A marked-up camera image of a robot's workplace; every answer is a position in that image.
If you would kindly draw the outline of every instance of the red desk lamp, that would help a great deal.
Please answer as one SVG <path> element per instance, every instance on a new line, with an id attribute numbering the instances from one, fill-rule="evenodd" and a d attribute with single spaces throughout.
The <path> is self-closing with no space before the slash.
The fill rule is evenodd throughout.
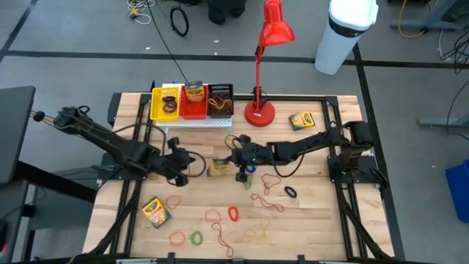
<path id="1" fill-rule="evenodd" d="M 259 36 L 256 49 L 256 87 L 254 87 L 254 100 L 250 101 L 244 110 L 244 116 L 251 125 L 263 127 L 269 125 L 276 115 L 267 98 L 262 99 L 260 82 L 260 64 L 265 47 L 281 45 L 295 40 L 295 33 L 284 22 L 281 13 L 280 0 L 266 0 L 264 3 L 264 26 Z"/>

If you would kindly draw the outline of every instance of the blue bin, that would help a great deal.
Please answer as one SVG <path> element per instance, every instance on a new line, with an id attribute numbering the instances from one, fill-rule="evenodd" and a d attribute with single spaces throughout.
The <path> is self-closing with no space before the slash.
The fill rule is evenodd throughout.
<path id="1" fill-rule="evenodd" d="M 459 220 L 469 223 L 469 160 L 446 170 L 449 189 Z"/>

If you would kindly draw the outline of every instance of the lamp shade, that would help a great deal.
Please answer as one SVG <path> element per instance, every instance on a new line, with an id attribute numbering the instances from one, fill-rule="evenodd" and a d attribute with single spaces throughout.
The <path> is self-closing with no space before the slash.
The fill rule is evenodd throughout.
<path id="1" fill-rule="evenodd" d="M 259 36 L 259 46 L 281 45 L 295 40 L 295 33 L 285 22 L 280 0 L 264 3 L 264 26 Z"/>

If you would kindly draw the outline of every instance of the lamp base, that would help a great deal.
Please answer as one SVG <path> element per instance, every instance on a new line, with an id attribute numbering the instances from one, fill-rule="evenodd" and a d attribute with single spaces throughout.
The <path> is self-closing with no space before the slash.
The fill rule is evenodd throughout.
<path id="1" fill-rule="evenodd" d="M 270 125 L 275 116 L 276 110 L 273 108 L 273 104 L 269 101 L 265 102 L 259 112 L 256 112 L 254 101 L 250 101 L 244 109 L 244 117 L 251 125 L 256 127 Z"/>

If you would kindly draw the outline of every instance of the white shelf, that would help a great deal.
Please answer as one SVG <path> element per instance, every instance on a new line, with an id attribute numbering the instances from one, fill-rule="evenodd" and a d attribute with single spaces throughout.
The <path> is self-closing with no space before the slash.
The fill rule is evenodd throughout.
<path id="1" fill-rule="evenodd" d="M 179 87 L 181 96 L 181 89 L 184 84 L 163 84 L 162 87 Z M 204 120 L 185 120 L 179 117 L 178 121 L 174 122 L 155 122 L 155 125 L 162 128 L 228 128 L 229 133 L 232 132 L 232 117 L 230 118 L 210 118 L 206 117 Z"/>

